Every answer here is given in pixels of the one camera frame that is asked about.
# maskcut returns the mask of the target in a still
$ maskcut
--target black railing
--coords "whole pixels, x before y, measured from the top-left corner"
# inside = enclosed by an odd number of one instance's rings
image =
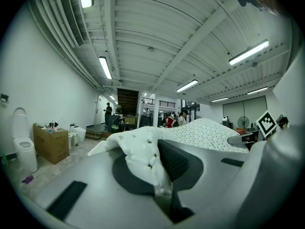
[[[154,99],[143,97],[142,103],[154,105]],[[176,103],[173,103],[173,102],[162,101],[162,100],[159,101],[159,106],[162,106],[162,107],[175,108],[175,105],[176,105]]]

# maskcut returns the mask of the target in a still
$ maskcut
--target black rubber strip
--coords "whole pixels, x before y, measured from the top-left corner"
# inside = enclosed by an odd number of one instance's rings
[[[47,211],[54,217],[64,220],[72,209],[87,184],[80,181],[73,181],[50,205]]]
[[[235,160],[231,158],[223,158],[221,162],[232,165],[232,166],[237,166],[237,167],[242,167],[244,162],[240,160]]]

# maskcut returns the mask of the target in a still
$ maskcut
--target purple object on floor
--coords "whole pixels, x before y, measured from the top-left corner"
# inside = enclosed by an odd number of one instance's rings
[[[32,180],[34,179],[34,177],[32,175],[28,176],[27,178],[25,178],[22,182],[25,184],[30,183]]]

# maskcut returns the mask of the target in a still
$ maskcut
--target person in white shirt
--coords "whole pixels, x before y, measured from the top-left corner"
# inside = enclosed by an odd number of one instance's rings
[[[178,125],[182,126],[186,124],[186,115],[187,115],[187,110],[183,109],[182,112],[180,113],[179,119],[178,119]]]

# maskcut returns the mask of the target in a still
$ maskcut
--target person in black clothing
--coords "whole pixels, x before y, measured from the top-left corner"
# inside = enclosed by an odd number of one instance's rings
[[[107,103],[107,108],[104,109],[104,111],[105,111],[105,125],[108,126],[109,116],[112,113],[112,108],[110,107],[110,103]]]

